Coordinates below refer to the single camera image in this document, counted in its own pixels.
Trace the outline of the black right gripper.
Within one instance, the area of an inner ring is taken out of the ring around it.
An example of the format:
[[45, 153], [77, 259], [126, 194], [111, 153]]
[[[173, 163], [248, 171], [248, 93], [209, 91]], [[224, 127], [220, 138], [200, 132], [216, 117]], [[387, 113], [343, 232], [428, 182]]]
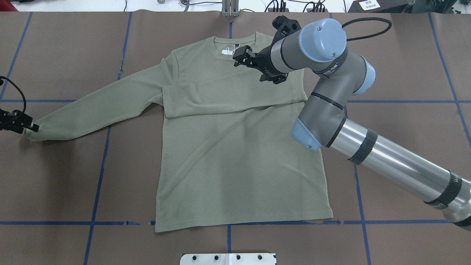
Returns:
[[274, 67], [268, 51], [254, 53], [249, 46], [238, 47], [233, 53], [234, 67], [246, 66], [261, 72], [260, 82], [273, 82], [280, 84], [287, 80], [288, 74], [282, 73]]

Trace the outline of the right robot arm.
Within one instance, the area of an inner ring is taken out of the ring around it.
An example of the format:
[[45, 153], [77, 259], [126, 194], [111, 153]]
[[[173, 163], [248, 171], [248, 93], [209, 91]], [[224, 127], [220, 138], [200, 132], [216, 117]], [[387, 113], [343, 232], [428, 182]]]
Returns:
[[261, 82], [282, 84], [295, 70], [311, 70], [319, 77], [291, 136], [311, 150], [322, 146], [342, 154], [357, 167], [378, 173], [422, 200], [459, 228], [470, 230], [470, 181], [454, 171], [388, 139], [372, 122], [353, 113], [348, 101], [363, 95], [375, 82], [376, 70], [364, 55], [352, 50], [345, 29], [356, 22], [385, 22], [387, 27], [360, 40], [382, 35], [392, 22], [365, 17], [345, 23], [324, 18], [300, 26], [276, 17], [274, 39], [256, 52], [242, 44], [233, 55], [234, 66], [261, 73]]

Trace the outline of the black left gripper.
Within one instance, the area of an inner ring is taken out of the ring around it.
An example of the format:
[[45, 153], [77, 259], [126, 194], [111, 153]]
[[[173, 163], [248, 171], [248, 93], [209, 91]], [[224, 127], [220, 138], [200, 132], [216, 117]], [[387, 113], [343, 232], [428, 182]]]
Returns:
[[[20, 125], [15, 124], [20, 117]], [[38, 132], [40, 126], [35, 124], [33, 118], [28, 114], [23, 114], [20, 110], [7, 112], [3, 109], [0, 110], [0, 130], [13, 131], [17, 134], [23, 133], [23, 128]]]

